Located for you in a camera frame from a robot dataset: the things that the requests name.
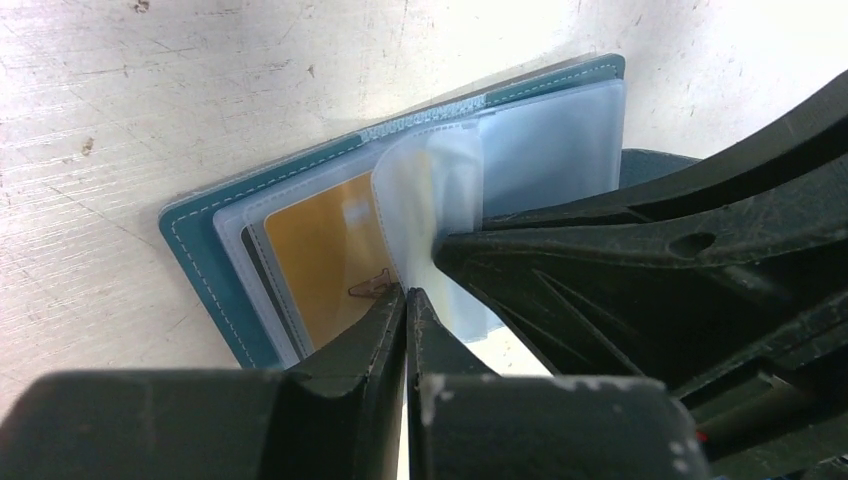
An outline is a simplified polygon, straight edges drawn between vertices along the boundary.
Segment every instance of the scratched white surface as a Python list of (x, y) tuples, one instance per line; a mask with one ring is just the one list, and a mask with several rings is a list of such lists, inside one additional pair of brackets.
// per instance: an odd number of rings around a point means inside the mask
[(848, 68), (830, 0), (135, 1), (0, 0), (0, 415), (51, 370), (236, 367), (156, 229), (177, 194), (586, 52), (627, 58), (626, 146), (698, 157)]

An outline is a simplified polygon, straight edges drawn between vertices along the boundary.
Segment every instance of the white surface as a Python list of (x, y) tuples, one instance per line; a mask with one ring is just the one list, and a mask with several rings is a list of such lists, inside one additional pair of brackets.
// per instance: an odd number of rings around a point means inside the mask
[(54, 369), (236, 366), (155, 227), (179, 193), (591, 51), (625, 146), (698, 157), (848, 67), (832, 0), (133, 1), (0, 0), (0, 412)]

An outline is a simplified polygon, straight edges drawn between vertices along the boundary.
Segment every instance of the hole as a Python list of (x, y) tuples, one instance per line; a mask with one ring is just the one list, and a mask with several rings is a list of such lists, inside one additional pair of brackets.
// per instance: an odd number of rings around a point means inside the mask
[(690, 233), (668, 244), (668, 251), (680, 258), (695, 258), (715, 243), (712, 233)]

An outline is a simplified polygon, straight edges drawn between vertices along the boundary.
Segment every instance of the yellow card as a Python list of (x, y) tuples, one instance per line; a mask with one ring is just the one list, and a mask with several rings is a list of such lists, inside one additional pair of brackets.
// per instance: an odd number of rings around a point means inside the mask
[(316, 350), (397, 281), (370, 172), (272, 213), (265, 230)]

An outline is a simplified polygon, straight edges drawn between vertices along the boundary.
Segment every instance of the wallet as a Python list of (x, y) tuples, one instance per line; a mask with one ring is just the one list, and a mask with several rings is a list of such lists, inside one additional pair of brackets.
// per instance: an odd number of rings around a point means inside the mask
[(668, 173), (640, 151), (625, 175), (623, 75), (618, 55), (572, 60), (381, 122), (174, 201), (161, 233), (243, 367), (296, 364), (394, 282), (482, 338), (498, 319), (434, 242)]

